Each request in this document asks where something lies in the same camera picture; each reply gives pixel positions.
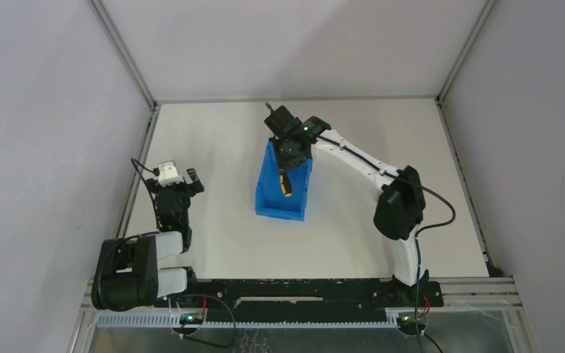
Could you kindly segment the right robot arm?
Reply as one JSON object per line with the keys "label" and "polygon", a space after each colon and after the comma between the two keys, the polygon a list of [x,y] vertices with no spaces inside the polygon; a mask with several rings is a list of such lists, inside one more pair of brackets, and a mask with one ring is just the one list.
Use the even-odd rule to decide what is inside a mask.
{"label": "right robot arm", "polygon": [[421,225],[427,205],[424,196],[430,194],[451,212],[450,218],[434,227],[446,226],[455,220],[452,204],[425,187],[414,167],[397,168],[371,156],[319,117],[311,116],[302,121],[283,105],[267,104],[266,107],[269,114],[264,123],[272,133],[269,142],[282,195],[293,196],[294,186],[289,175],[310,160],[323,162],[365,183],[375,200],[374,227],[390,243],[393,276],[398,282],[397,299],[406,306],[416,305],[424,298],[422,279],[427,273],[418,241],[419,234],[425,230]]}

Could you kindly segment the yellow black handled screwdriver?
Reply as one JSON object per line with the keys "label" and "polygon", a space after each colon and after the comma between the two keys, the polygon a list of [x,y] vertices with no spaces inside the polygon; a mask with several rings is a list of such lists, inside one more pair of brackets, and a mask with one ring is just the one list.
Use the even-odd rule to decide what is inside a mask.
{"label": "yellow black handled screwdriver", "polygon": [[290,197],[293,194],[291,180],[286,171],[280,172],[280,188],[285,197]]}

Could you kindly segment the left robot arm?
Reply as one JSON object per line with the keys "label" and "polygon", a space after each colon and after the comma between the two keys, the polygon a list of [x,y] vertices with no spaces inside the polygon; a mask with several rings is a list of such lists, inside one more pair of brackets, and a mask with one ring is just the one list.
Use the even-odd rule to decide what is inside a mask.
{"label": "left robot arm", "polygon": [[188,209],[204,186],[195,169],[189,168],[187,175],[189,182],[167,165],[160,168],[158,178],[145,181],[157,231],[102,243],[91,290],[97,310],[128,311],[170,295],[184,307],[198,302],[201,288],[193,282],[191,267],[164,268],[160,263],[191,247]]}

